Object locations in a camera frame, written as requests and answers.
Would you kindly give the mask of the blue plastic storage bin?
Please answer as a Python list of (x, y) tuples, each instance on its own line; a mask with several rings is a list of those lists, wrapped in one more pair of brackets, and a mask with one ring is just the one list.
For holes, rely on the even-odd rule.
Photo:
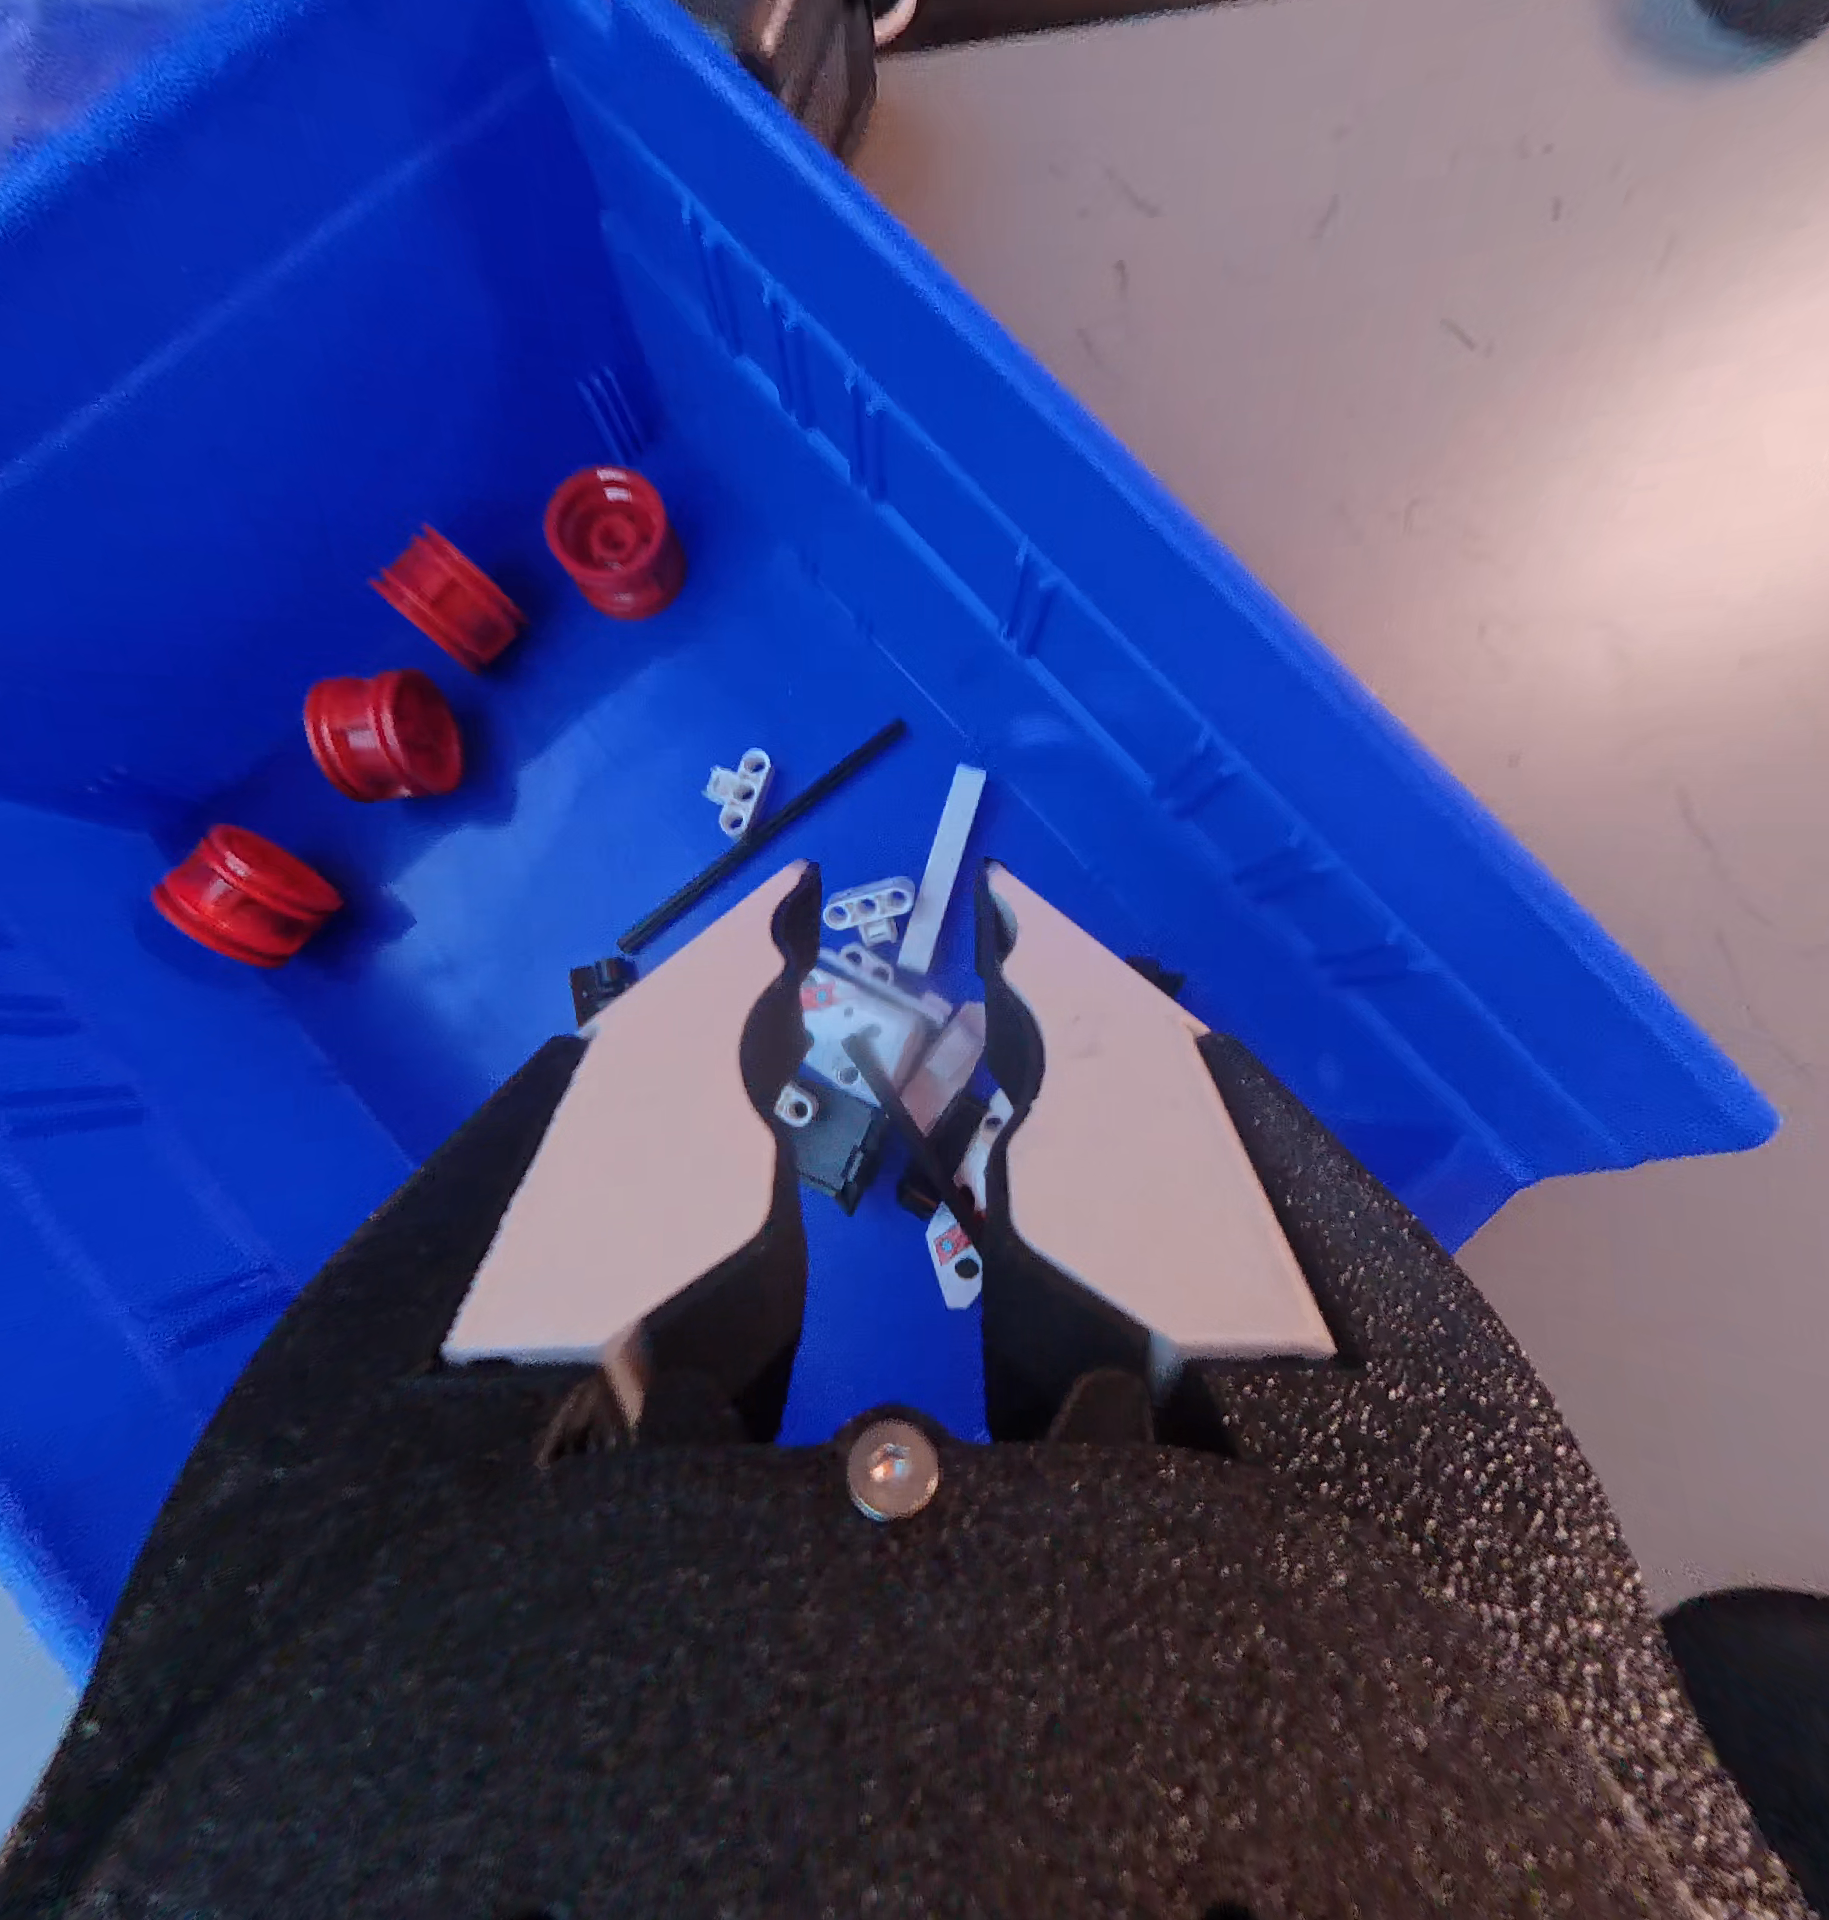
[[(595, 613), (554, 488), (687, 554)], [(432, 522), (525, 613), (469, 677), (369, 589)], [(425, 674), (438, 799), (318, 768)], [(0, 1579), (73, 1687), (209, 1416), (343, 1243), (702, 870), (974, 849), (1178, 970), (1447, 1244), (1762, 1145), (1741, 1070), (676, 4), (232, 4), (0, 187)], [(210, 824), (345, 909), (259, 970), (150, 891)]]

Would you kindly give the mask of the white panel with red print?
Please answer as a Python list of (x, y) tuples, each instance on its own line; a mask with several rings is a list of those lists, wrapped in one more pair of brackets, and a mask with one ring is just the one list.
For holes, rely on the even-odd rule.
[(1007, 1092), (952, 1099), (925, 1135), (935, 1160), (947, 1175), (947, 1188), (919, 1188), (924, 1243), (942, 1306), (963, 1315), (980, 1301), (987, 1259), (980, 1253), (980, 1221), (987, 1214), (987, 1179), (991, 1148), (1013, 1118)]
[(900, 986), (892, 965), (868, 951), (821, 951), (803, 978), (803, 1073), (878, 1106), (846, 1043), (863, 1040), (878, 1069), (902, 1090), (952, 1014), (956, 1006), (933, 990)]

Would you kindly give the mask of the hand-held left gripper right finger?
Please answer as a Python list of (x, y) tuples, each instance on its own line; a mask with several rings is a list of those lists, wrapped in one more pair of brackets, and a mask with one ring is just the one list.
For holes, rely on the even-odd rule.
[(1208, 1028), (1005, 866), (983, 870), (1007, 990), (1040, 1058), (1013, 1118), (1005, 1221), (1146, 1340), (1152, 1367), (1335, 1359), (1311, 1288), (1201, 1052)]

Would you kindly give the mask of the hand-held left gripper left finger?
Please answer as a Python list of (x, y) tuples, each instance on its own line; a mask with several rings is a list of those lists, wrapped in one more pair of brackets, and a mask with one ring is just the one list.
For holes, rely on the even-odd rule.
[(821, 870), (782, 866), (589, 1028), (445, 1359), (603, 1359), (798, 1214), (776, 1099), (805, 1062)]

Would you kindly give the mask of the black angular brick piece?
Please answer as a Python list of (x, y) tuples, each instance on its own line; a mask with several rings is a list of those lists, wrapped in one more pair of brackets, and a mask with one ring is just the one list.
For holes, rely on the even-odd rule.
[(890, 1140), (890, 1118), (839, 1085), (786, 1084), (774, 1101), (803, 1186), (855, 1214)]

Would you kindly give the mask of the red wheel hub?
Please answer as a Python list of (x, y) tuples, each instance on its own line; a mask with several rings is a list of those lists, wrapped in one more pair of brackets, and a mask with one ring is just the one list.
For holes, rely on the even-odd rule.
[(150, 901), (183, 936), (259, 970), (287, 967), (345, 909), (328, 878), (238, 824), (210, 824)]
[(464, 737), (418, 669), (315, 683), (301, 733), (320, 776), (355, 803), (438, 799), (464, 780)]
[(582, 467), (550, 494), (544, 543), (595, 613), (649, 620), (687, 582), (659, 488), (635, 467)]
[(369, 589), (469, 677), (491, 674), (525, 630), (515, 600), (432, 522)]

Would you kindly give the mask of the grey desk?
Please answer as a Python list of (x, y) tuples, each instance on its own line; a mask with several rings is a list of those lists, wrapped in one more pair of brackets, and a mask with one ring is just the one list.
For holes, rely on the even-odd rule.
[(1829, 29), (1254, 4), (900, 54), (858, 173), (1775, 1106), (1461, 1264), (1659, 1606), (1829, 1594)]

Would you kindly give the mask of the long white flat brick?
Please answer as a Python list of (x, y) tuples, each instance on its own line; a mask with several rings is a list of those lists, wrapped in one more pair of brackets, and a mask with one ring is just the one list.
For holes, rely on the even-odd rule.
[(962, 866), (966, 862), (966, 842), (987, 790), (987, 771), (977, 767), (956, 767), (935, 834), (930, 842), (925, 870), (919, 874), (913, 907), (908, 911), (900, 965), (904, 974), (930, 974), (942, 923)]

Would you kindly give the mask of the long black brick axle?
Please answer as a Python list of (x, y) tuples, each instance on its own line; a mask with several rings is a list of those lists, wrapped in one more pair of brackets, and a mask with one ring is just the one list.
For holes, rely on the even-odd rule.
[(744, 871), (772, 842), (782, 838), (795, 821), (825, 806), (839, 788), (868, 771), (883, 752), (890, 752), (908, 734), (908, 723), (896, 717), (870, 737), (863, 737), (852, 752), (834, 763), (825, 776), (811, 778), (798, 793), (793, 793), (774, 815), (759, 819), (753, 828), (734, 842), (728, 854), (713, 859), (702, 871), (683, 880), (670, 898), (657, 902), (638, 924), (620, 933), (615, 951), (635, 959), (652, 939), (661, 936), (670, 924), (687, 918), (687, 911), (719, 891), (728, 878)]

